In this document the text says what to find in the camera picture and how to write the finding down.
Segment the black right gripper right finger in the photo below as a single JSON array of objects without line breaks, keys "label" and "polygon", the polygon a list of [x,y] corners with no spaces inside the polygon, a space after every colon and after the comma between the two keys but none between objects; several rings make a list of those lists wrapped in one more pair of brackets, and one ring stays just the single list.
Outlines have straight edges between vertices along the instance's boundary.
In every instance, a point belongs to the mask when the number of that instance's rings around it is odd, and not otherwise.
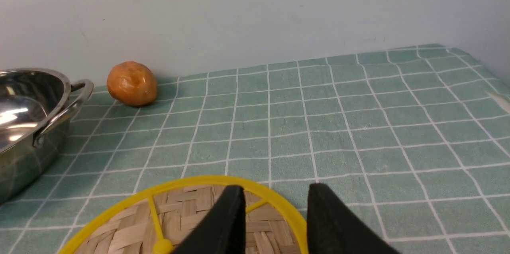
[{"label": "black right gripper right finger", "polygon": [[306,239],[310,254],[397,254],[324,183],[308,188]]}]

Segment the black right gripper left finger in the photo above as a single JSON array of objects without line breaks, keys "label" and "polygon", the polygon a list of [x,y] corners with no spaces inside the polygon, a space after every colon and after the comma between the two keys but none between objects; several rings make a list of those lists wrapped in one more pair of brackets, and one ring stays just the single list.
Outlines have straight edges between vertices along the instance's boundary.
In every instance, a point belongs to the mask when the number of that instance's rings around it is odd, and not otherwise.
[{"label": "black right gripper left finger", "polygon": [[244,254],[246,248],[244,189],[228,185],[204,219],[173,254]]}]

